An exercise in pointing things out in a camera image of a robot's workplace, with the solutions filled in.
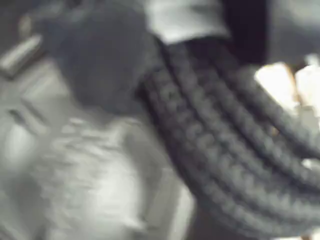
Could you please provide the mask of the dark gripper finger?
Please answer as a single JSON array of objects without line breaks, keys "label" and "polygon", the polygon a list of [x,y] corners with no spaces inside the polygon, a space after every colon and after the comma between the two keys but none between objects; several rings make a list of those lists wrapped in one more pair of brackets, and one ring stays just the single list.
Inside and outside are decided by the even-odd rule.
[{"label": "dark gripper finger", "polygon": [[253,64],[297,64],[320,53],[318,0],[224,0],[235,48]]},{"label": "dark gripper finger", "polygon": [[85,107],[133,115],[153,53],[145,0],[52,0],[39,31],[74,98]]}]

